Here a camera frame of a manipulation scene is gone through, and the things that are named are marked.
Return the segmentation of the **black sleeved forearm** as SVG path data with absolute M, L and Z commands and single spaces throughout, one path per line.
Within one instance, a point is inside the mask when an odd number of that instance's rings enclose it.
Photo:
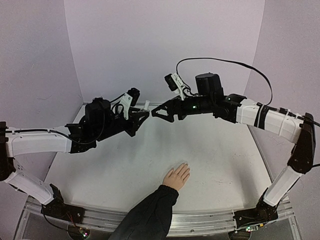
M 110 240 L 164 240 L 177 202 L 178 191 L 160 185 L 132 208 L 109 237 Z

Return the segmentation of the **white nail polish cap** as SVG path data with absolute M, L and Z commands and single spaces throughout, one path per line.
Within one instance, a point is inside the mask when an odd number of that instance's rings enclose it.
M 143 106 L 144 111 L 149 111 L 150 101 L 146 100 Z

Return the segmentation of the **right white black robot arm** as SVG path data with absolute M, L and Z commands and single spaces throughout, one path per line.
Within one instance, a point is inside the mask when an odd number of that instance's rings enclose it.
M 195 77 L 198 93 L 194 96 L 185 94 L 187 85 L 177 73 L 168 74 L 164 79 L 177 96 L 153 109 L 153 117 L 172 123 L 174 116 L 183 120 L 190 115 L 212 114 L 230 123 L 276 134 L 294 144 L 287 166 L 264 191 L 256 207 L 233 214 L 237 230 L 250 231 L 277 220 L 277 208 L 282 198 L 314 166 L 316 135 L 313 116 L 263 105 L 238 94 L 225 95 L 219 75 L 210 72 Z

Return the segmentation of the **person's bare hand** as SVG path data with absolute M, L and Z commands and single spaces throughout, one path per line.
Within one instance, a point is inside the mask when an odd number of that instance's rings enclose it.
M 176 169 L 172 168 L 164 177 L 162 184 L 177 192 L 183 188 L 190 177 L 190 167 L 187 163 L 182 163 Z

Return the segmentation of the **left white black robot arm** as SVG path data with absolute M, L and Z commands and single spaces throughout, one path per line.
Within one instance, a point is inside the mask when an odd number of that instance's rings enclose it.
M 136 100 L 128 94 L 124 94 L 115 104 L 101 97 L 95 98 L 85 106 L 85 114 L 79 123 L 56 128 L 9 128 L 2 121 L 0 180 L 37 200 L 45 217 L 82 223 L 85 214 L 83 207 L 65 203 L 58 187 L 25 171 L 15 157 L 48 152 L 79 154 L 96 148 L 98 142 L 122 132 L 134 137 L 150 115 L 149 101 L 145 102 L 143 108 L 135 105 Z

